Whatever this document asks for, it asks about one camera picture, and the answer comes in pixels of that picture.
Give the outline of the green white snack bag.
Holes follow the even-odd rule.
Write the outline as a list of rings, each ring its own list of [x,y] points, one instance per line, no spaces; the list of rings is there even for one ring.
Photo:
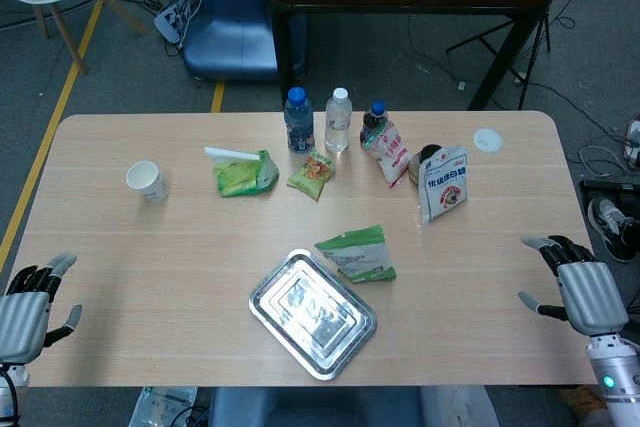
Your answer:
[[[380,225],[346,231],[315,247],[353,283],[391,281],[397,276]]]

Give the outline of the blue label bottle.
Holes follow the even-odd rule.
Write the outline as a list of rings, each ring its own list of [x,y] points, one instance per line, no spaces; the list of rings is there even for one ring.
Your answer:
[[[302,87],[292,87],[284,105],[284,122],[289,150],[305,154],[315,145],[313,108]]]

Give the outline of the green snack packet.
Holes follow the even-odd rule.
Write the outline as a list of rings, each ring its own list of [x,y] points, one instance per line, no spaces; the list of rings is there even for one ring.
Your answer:
[[[334,163],[312,150],[298,170],[287,179],[287,185],[318,201],[324,185],[335,173]]]

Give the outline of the blue seat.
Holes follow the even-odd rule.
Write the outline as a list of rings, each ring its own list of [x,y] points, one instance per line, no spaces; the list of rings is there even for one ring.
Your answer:
[[[209,427],[500,427],[484,387],[221,387]]]

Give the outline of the clear water bottle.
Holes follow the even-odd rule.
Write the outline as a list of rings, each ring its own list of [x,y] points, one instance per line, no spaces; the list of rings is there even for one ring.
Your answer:
[[[343,87],[333,90],[325,107],[325,147],[339,154],[347,149],[352,115],[352,102]]]

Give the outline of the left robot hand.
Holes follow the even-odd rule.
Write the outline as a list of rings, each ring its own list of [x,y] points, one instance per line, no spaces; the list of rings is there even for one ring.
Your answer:
[[[15,274],[0,295],[0,364],[27,365],[76,330],[83,311],[80,304],[71,308],[61,327],[48,329],[62,278],[76,260],[76,255],[63,252],[43,267],[32,265]]]

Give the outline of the dark drink bottle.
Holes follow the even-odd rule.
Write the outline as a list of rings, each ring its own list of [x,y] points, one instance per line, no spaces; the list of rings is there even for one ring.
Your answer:
[[[371,136],[386,123],[388,119],[386,104],[383,100],[375,100],[372,102],[371,107],[364,113],[363,126],[360,132],[360,144],[365,146],[366,142]]]

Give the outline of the green chip bag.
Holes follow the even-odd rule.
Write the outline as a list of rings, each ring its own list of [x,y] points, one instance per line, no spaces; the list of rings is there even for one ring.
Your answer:
[[[214,175],[222,197],[257,195],[270,191],[279,178],[279,169],[267,150],[257,153],[205,147],[214,162]]]

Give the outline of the stainless steel tray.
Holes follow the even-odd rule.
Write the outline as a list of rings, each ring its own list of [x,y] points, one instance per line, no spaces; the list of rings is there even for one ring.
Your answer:
[[[315,379],[336,378],[377,330],[374,310],[309,251],[291,251],[249,295],[251,313]]]

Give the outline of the white power strip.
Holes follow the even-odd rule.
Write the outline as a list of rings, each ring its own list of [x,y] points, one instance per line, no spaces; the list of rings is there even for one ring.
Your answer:
[[[188,20],[198,3],[199,0],[174,0],[154,17],[155,28],[167,42],[173,45],[182,42]]]

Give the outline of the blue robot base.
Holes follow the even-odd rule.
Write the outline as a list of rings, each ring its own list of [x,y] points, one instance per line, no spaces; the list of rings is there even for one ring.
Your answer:
[[[267,0],[200,0],[182,43],[194,78],[270,82],[278,79]]]

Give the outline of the black grey sneaker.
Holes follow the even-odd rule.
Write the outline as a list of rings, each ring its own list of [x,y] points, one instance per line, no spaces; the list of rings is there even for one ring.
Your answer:
[[[607,197],[589,202],[587,216],[600,235],[609,255],[618,262],[631,262],[640,253],[640,219],[625,215]]]

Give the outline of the dark round jar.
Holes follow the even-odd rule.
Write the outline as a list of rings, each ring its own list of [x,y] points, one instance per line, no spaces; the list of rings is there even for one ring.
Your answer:
[[[440,149],[441,146],[438,144],[428,144],[411,158],[408,165],[408,174],[414,184],[419,183],[419,172],[422,163],[431,158]]]

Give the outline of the clear plastic bag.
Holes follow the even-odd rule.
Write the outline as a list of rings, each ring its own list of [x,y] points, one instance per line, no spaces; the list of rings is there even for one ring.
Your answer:
[[[143,387],[128,427],[186,427],[197,387]]]

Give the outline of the white paper cup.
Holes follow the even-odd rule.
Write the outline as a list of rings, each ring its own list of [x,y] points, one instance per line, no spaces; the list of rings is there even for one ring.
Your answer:
[[[127,186],[150,202],[162,202],[168,196],[168,186],[158,166],[151,161],[139,161],[129,167]]]

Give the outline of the blue white powder bag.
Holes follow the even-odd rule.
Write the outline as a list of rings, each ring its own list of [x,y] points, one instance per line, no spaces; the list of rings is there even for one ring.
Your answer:
[[[422,163],[418,194],[423,225],[465,202],[468,152],[464,147],[442,147]]]

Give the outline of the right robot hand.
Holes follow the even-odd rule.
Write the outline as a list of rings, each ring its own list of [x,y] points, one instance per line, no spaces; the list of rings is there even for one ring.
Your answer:
[[[559,235],[520,241],[541,255],[555,278],[562,304],[542,304],[520,291],[523,304],[541,316],[567,321],[577,332],[593,337],[618,332],[629,322],[627,309],[609,267],[586,247]]]

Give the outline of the white round table cap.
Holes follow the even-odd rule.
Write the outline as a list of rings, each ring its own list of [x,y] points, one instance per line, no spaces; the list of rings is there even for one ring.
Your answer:
[[[473,135],[474,146],[484,153],[497,153],[503,146],[501,135],[493,129],[478,129]]]

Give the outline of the black tripod stand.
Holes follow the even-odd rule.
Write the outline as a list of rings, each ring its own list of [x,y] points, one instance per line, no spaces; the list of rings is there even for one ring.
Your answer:
[[[476,34],[464,41],[454,44],[446,49],[446,54],[449,55],[454,50],[458,50],[473,42],[479,42],[484,48],[494,56],[494,62],[491,65],[493,69],[509,70],[512,75],[519,77],[519,73],[512,69],[513,64],[517,61],[521,50],[527,43],[532,33],[534,35],[534,42],[532,47],[532,53],[529,57],[529,64],[533,66],[536,62],[537,53],[539,49],[539,43],[541,35],[545,34],[546,39],[549,34],[549,6],[543,5],[540,8],[533,9],[531,12],[520,14],[509,14],[508,20],[495,27],[485,30],[479,34]],[[502,46],[496,49],[488,40],[488,37],[492,34],[504,30],[509,27],[509,31],[504,38]],[[550,51],[550,41],[546,40],[547,51]]]

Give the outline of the red white sugar bag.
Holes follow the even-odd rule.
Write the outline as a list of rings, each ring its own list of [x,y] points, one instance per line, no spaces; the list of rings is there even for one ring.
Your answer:
[[[372,156],[390,187],[408,169],[411,154],[397,127],[390,120],[379,126],[365,141],[364,150]]]

